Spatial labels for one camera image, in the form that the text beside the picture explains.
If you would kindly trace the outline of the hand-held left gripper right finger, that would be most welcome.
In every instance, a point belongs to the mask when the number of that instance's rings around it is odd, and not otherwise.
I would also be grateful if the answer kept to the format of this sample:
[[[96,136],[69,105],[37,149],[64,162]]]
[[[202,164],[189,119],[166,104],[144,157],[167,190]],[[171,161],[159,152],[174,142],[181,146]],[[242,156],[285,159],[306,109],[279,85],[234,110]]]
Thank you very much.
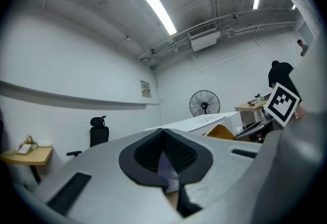
[[[188,217],[202,208],[190,201],[185,187],[205,177],[213,164],[213,155],[204,146],[170,129],[163,130],[163,139],[163,151],[178,175],[177,211],[183,217]]]

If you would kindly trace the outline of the black standing fan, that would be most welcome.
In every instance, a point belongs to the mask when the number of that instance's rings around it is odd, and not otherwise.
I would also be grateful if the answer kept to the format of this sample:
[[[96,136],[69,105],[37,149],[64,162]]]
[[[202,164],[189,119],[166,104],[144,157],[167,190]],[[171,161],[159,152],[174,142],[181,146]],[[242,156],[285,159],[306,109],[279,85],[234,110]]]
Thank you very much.
[[[189,102],[190,112],[194,117],[217,114],[220,112],[220,107],[218,96],[208,90],[195,92]]]

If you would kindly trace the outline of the white ceiling pipes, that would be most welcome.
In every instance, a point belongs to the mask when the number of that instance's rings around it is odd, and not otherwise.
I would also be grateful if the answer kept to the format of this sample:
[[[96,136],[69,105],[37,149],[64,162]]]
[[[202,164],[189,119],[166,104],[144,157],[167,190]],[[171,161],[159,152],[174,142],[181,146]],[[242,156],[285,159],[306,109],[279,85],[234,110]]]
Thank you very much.
[[[188,31],[205,24],[216,23],[217,28],[221,31],[220,38],[217,40],[218,42],[225,37],[233,38],[249,33],[292,28],[296,24],[296,18],[297,10],[282,8],[266,8],[225,14],[177,32],[140,55],[138,61],[154,70],[159,65],[182,53],[193,51],[188,37]]]

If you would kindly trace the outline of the grey wall panel box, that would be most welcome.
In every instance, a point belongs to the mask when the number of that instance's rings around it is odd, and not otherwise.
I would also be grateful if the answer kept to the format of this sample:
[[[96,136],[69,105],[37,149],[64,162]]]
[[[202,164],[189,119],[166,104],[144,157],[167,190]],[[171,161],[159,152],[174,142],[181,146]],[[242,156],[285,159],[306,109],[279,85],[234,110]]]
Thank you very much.
[[[142,97],[151,98],[150,83],[141,80]]]

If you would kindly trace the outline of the small wooden desk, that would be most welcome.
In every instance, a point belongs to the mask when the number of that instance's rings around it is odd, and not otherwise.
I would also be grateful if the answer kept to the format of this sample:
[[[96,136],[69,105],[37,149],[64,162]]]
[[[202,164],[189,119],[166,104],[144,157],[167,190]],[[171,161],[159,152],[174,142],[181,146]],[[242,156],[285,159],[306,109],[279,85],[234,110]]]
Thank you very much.
[[[28,154],[16,153],[14,149],[10,149],[0,154],[0,160],[7,164],[17,164],[29,166],[33,177],[37,184],[41,182],[41,178],[36,169],[37,166],[46,166],[53,152],[53,147],[37,147]]]

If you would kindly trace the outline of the white air conditioner unit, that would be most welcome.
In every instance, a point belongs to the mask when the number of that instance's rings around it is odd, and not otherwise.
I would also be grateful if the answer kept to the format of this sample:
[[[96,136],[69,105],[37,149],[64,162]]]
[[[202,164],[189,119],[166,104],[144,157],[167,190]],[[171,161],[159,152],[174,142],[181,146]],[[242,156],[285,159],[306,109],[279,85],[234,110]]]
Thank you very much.
[[[215,22],[188,31],[188,37],[194,52],[215,45],[220,35],[221,31],[217,28]]]

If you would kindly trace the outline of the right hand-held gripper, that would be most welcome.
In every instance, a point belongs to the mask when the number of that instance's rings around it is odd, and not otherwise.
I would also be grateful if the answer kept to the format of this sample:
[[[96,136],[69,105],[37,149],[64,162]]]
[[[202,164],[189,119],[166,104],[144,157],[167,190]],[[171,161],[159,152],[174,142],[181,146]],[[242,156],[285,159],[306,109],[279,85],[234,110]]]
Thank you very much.
[[[278,124],[281,129],[284,129],[289,122],[294,121],[293,113],[299,101],[300,98],[297,95],[277,83],[264,106],[264,111],[274,119],[275,123]],[[267,119],[255,122],[241,133],[237,134],[234,139],[238,140],[249,136],[251,142],[263,143],[266,135],[271,131],[262,129],[266,128],[270,123],[271,120]]]

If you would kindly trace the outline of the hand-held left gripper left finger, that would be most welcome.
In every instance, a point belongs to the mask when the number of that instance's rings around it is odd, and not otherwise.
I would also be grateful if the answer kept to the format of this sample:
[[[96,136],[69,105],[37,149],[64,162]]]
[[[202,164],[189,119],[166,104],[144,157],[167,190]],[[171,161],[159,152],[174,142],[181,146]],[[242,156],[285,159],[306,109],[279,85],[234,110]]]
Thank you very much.
[[[119,166],[138,185],[167,188],[168,180],[158,175],[163,151],[164,131],[160,128],[125,147],[119,155]]]

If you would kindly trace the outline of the brown cardboard box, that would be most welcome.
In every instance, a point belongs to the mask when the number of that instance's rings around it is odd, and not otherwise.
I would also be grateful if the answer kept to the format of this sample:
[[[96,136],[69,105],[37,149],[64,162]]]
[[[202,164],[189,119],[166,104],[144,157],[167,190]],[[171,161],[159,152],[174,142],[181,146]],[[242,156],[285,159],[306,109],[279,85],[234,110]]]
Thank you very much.
[[[227,127],[221,124],[217,124],[215,127],[210,129],[206,134],[206,137],[224,139],[224,140],[234,140],[235,136],[229,131]]]

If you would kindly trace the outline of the small flower bunch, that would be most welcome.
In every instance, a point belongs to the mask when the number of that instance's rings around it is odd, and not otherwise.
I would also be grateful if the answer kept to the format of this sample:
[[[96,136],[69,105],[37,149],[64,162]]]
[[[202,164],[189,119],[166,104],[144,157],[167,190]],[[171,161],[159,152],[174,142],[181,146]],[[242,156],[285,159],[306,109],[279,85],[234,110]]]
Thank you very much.
[[[32,149],[36,149],[38,147],[38,144],[33,140],[31,135],[26,136],[24,143],[31,145]]]

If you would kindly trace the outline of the wooden desk with white legs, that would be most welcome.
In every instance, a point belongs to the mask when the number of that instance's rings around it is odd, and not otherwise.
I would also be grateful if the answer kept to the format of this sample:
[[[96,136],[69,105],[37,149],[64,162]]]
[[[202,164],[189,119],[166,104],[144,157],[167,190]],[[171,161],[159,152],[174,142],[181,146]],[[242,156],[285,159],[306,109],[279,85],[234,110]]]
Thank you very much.
[[[267,100],[261,100],[256,102],[254,105],[244,103],[235,106],[235,110],[241,115],[243,126],[249,126],[255,122],[258,122],[264,118],[262,107],[267,103]]]

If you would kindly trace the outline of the black office chair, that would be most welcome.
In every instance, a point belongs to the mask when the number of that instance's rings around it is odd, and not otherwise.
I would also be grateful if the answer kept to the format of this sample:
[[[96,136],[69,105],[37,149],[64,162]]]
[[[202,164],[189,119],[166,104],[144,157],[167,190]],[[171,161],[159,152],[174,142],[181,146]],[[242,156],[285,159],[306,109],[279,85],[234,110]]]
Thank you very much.
[[[90,121],[90,147],[108,142],[109,127],[105,125],[106,116],[94,117]]]

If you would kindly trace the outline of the white desk telephone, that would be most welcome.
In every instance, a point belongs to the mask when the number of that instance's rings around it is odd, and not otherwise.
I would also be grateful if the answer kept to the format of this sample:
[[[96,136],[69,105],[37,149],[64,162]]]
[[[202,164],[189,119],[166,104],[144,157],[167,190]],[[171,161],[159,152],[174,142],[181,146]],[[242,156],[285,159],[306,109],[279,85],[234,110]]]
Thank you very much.
[[[23,143],[21,145],[19,145],[16,149],[15,149],[15,152],[17,154],[22,154],[22,155],[26,155],[28,154],[32,149],[32,145],[31,144],[26,144],[26,143]]]

